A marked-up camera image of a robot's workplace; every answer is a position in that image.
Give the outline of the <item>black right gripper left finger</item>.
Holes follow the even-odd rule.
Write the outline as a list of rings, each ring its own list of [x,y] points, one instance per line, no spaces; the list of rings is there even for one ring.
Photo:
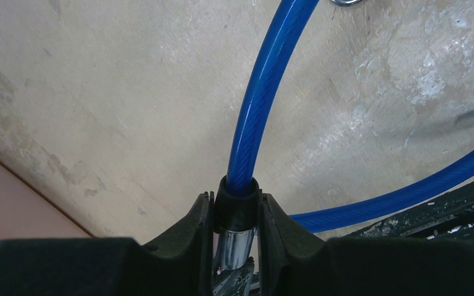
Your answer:
[[[130,237],[0,240],[0,295],[210,295],[213,193],[146,244]]]

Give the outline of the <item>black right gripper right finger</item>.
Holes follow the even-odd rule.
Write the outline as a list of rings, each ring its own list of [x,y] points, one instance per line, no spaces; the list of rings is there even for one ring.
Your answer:
[[[457,240],[321,240],[264,194],[258,206],[262,295],[474,295],[474,245]]]

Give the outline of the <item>blue cable lock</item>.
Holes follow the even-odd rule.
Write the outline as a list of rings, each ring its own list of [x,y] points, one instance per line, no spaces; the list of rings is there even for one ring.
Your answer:
[[[316,1],[282,1],[268,28],[243,98],[227,174],[215,199],[215,267],[236,270],[249,257],[260,189],[254,179],[260,143],[281,78]],[[474,150],[441,171],[396,191],[349,205],[296,214],[316,233],[385,216],[416,205],[474,176]]]

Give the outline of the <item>brass padlock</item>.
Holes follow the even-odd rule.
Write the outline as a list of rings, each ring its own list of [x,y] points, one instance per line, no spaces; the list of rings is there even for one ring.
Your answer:
[[[361,2],[361,0],[331,0],[331,2],[340,7],[351,7]]]

